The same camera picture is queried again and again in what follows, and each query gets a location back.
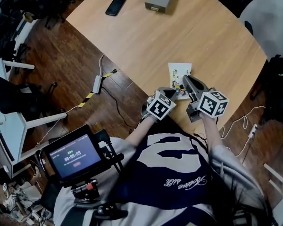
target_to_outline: hardwood floor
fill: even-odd
[[[64,16],[67,17],[80,2],[82,0],[71,4]],[[22,70],[19,75],[13,76],[12,82],[36,83],[42,85],[45,91],[46,86],[56,81],[58,87],[54,91],[52,103],[57,108],[69,110],[81,103],[92,90],[95,76],[100,72],[98,60],[102,53],[68,22],[57,22],[51,25],[51,30],[47,30],[44,24],[45,20],[40,21],[27,39],[27,44],[32,49],[25,56],[24,62],[35,65],[35,70],[30,73]],[[115,68],[118,69],[106,57],[103,59],[104,73]],[[135,127],[140,119],[140,108],[146,94],[120,70],[106,78],[103,87],[117,99],[120,113],[126,122]],[[247,114],[253,107],[264,104],[264,94],[259,95],[255,101],[250,101],[247,96],[225,125],[225,132],[234,120]],[[249,125],[245,130],[243,120],[233,126],[224,143],[234,154],[239,154],[244,147],[252,125],[258,124],[262,113],[263,108],[255,109],[248,116]],[[94,95],[83,108],[72,110],[66,120],[58,122],[44,140],[59,137],[84,124],[88,124],[93,132],[105,128],[110,136],[120,138],[126,138],[131,129],[118,115],[115,101],[102,90],[100,95]],[[46,126],[37,127],[31,136],[26,137],[24,151],[33,148],[48,130]],[[268,122],[256,132],[255,138],[248,143],[239,159],[260,182],[272,206],[275,206],[281,197],[269,185],[271,176],[263,168],[263,164],[269,163],[283,175],[283,125],[277,121]]]

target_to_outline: smartphone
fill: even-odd
[[[106,10],[106,14],[110,16],[116,16],[125,2],[126,0],[113,0]]]

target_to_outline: person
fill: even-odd
[[[95,222],[92,210],[72,214],[74,196],[62,188],[54,223],[101,226],[273,225],[271,208],[254,177],[222,143],[216,122],[205,114],[207,145],[170,117],[146,117],[126,140],[112,138],[123,153],[124,173],[99,174],[101,199],[118,202],[128,216]]]

